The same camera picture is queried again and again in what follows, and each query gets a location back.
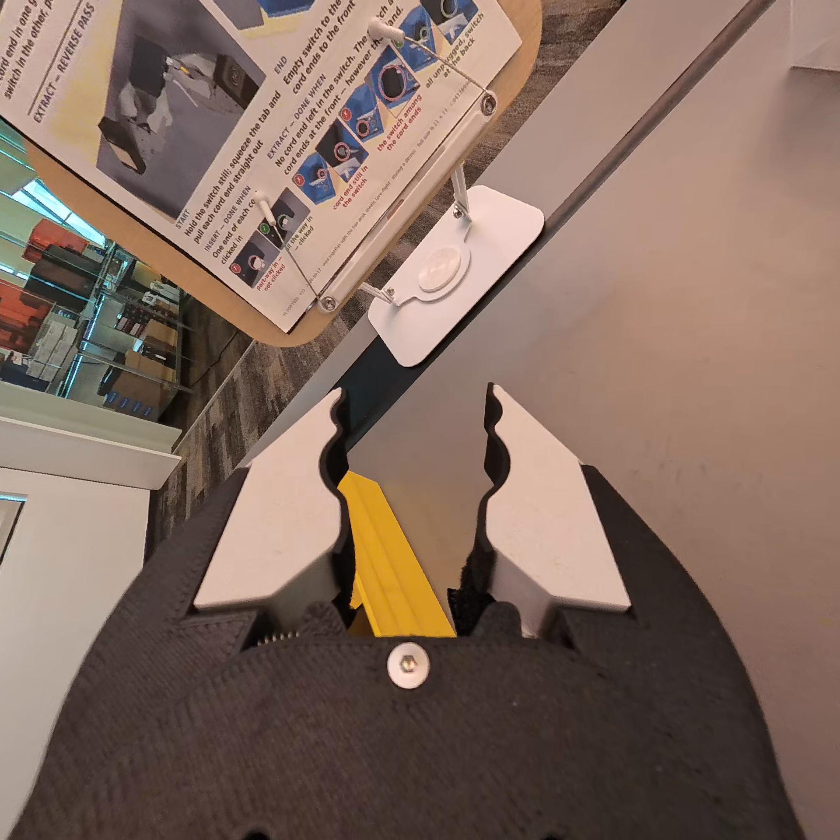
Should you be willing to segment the storage shelf with boxes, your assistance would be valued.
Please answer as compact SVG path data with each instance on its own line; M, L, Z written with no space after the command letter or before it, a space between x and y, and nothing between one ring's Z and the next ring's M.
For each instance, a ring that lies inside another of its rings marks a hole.
M187 294L128 250L44 221L22 285L2 268L1 382L157 423L187 382Z

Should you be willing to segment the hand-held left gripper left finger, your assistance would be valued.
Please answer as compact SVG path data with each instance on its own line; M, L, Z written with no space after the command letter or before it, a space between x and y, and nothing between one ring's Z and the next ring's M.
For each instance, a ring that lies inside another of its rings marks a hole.
M247 467L193 607L256 609L297 632L309 606L350 596L347 397L335 388Z

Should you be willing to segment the yellow divided plastic bin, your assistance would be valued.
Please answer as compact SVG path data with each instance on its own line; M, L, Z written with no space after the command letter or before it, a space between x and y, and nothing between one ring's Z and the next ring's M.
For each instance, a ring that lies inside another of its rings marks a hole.
M455 637L456 632L380 486L352 471L339 483L355 556L350 632L372 637Z

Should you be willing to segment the wooden board with instruction sheet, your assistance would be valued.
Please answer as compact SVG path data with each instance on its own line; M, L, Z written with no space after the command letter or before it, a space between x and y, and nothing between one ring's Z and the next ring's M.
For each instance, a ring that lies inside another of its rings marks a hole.
M2 120L259 341L326 329L533 69L542 2L2 2Z

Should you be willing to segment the white stand base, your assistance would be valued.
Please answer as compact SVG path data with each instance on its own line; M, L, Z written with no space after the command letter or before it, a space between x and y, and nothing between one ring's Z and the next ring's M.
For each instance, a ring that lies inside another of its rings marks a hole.
M424 362L462 318L535 242L545 216L535 206L484 185L466 185L464 166L451 175L452 209L441 216L382 289L368 319L404 368Z

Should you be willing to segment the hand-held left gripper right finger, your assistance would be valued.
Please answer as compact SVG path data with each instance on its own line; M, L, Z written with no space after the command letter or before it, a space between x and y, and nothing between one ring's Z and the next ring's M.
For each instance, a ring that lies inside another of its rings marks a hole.
M500 385L488 384L476 535L448 605L459 636L493 602L514 605L524 636L544 635L562 608L632 606L583 465Z

